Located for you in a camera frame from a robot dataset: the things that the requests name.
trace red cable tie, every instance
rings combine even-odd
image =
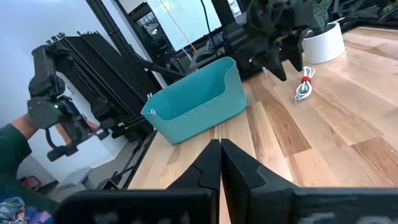
[[[303,77],[303,78],[301,79],[301,83],[303,83],[303,82],[305,82],[305,81],[308,81],[308,82],[311,83],[311,78],[310,78],[310,77]]]

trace white flower pot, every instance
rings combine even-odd
[[[315,35],[311,30],[305,35],[302,45],[308,63],[327,62],[344,53],[345,47],[339,23],[331,22],[327,28],[329,30],[320,35]]]

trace wood grain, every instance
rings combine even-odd
[[[166,188],[213,138],[302,187],[398,187],[398,31],[359,27],[343,38],[343,55],[309,65],[309,98],[294,100],[303,74],[288,61],[286,82],[271,72],[245,80],[242,113],[176,145],[158,133],[129,189]],[[230,223],[222,185],[220,223]]]

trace person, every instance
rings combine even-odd
[[[88,121],[86,116],[83,117],[91,129],[97,127]],[[72,141],[60,124],[56,124],[55,127],[66,144]],[[28,114],[0,128],[0,223],[21,223],[21,220],[28,220],[34,216],[35,220],[41,217],[50,220],[49,217],[58,206],[57,202],[28,189],[16,179],[19,165],[32,152],[27,141],[37,131],[38,128]],[[29,217],[21,213],[28,211],[31,214]]]

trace plastic bin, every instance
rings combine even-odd
[[[176,144],[239,114],[246,104],[236,62],[224,57],[157,92],[141,114]]]

